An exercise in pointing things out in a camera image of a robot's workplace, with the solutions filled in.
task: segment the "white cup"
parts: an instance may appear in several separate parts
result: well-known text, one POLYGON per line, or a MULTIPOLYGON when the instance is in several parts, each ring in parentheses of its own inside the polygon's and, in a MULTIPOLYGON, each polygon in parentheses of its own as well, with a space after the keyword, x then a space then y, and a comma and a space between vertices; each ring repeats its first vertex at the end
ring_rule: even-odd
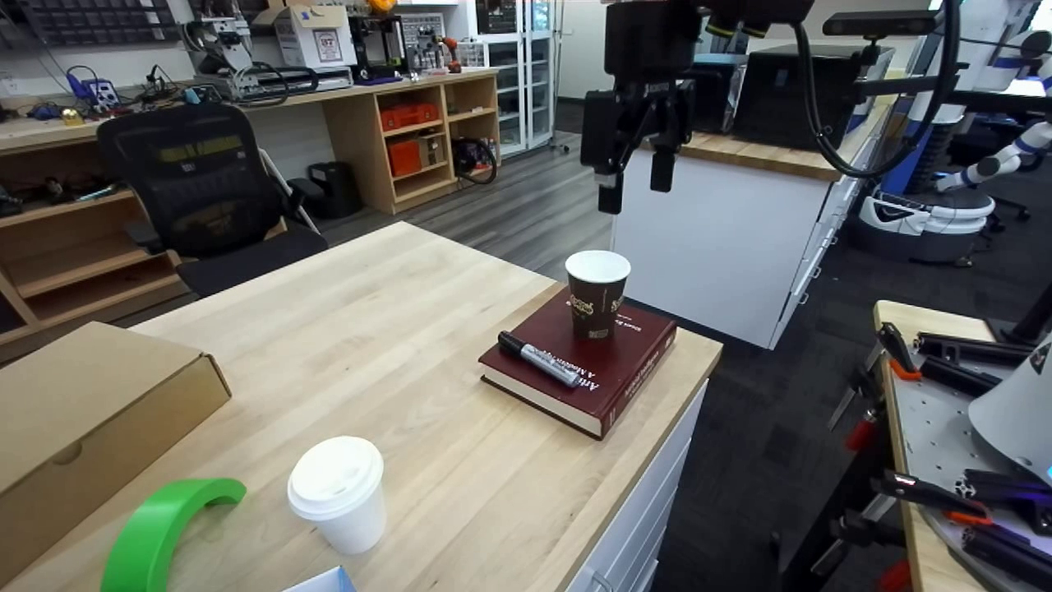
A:
POLYGON ((367 551, 385 535, 385 457, 372 440, 332 438, 308 447, 287 484, 288 505, 343 554, 367 551))

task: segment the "cardboard box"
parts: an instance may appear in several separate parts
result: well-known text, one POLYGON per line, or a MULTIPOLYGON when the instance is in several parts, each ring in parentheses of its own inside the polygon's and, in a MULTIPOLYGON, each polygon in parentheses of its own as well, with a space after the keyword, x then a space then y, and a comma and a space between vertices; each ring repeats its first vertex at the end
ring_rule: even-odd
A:
POLYGON ((287 64, 332 71, 359 62, 346 5, 288 2, 272 31, 287 64))
POLYGON ((226 398, 209 354, 102 321, 0 368, 0 587, 226 398))

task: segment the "pen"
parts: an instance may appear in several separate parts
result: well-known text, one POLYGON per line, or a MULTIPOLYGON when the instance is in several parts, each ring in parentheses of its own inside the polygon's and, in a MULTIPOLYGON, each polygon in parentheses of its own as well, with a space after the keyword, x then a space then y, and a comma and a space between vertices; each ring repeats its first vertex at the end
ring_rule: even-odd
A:
POLYGON ((545 370, 559 383, 595 391, 595 383, 578 368, 573 368, 568 361, 556 358, 551 350, 536 349, 536 346, 530 346, 530 343, 523 343, 523 340, 517 340, 511 333, 500 333, 496 343, 500 343, 500 350, 511 350, 511 354, 530 361, 534 368, 545 370))

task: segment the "green object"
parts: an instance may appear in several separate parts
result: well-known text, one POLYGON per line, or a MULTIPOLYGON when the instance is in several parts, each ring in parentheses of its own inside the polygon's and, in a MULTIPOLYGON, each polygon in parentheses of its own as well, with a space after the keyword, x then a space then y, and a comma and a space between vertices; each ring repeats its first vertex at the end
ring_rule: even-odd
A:
POLYGON ((239 480, 173 480, 153 489, 125 524, 109 549, 102 592, 161 592, 169 585, 173 547, 191 520, 216 503, 239 503, 239 480))

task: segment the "floor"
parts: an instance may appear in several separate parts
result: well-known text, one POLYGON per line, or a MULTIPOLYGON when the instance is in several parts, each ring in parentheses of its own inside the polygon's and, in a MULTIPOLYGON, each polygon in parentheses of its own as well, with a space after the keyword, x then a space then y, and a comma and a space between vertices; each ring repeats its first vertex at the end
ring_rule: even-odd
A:
MULTIPOLYGON (((493 183, 457 192, 401 220, 561 280, 565 252, 609 246, 609 218, 595 211, 592 174, 575 162, 575 136, 511 156, 493 183)), ((1016 318, 1048 283, 1052 171, 992 183, 992 195, 1033 206, 1030 223, 1005 218, 978 264, 916 266, 841 240, 777 350, 727 343, 687 457, 670 529, 662 549, 656 592, 778 587, 778 554, 791 551, 809 516, 848 461, 848 420, 826 427, 848 375, 871 346, 873 300, 904 300, 986 318, 1016 318)), ((330 223, 339 240, 393 218, 365 215, 330 223)), ((898 549, 853 551, 827 587, 873 587, 898 549)))

